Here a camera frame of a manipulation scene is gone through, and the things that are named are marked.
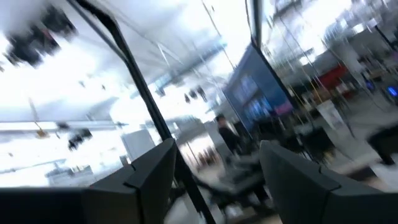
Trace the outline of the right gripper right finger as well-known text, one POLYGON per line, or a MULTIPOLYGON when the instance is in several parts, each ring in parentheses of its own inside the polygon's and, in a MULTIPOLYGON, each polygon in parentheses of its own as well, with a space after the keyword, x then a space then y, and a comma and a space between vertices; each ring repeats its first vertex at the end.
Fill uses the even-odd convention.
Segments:
POLYGON ((358 182, 270 141, 259 161, 283 223, 397 223, 397 193, 358 182))

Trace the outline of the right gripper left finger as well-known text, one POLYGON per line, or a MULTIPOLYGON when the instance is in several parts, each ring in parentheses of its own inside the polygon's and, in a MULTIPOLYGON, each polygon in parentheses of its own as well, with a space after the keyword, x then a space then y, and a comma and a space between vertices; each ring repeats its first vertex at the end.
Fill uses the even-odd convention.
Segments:
POLYGON ((1 223, 163 223, 176 152, 169 138, 88 187, 2 188, 1 223))

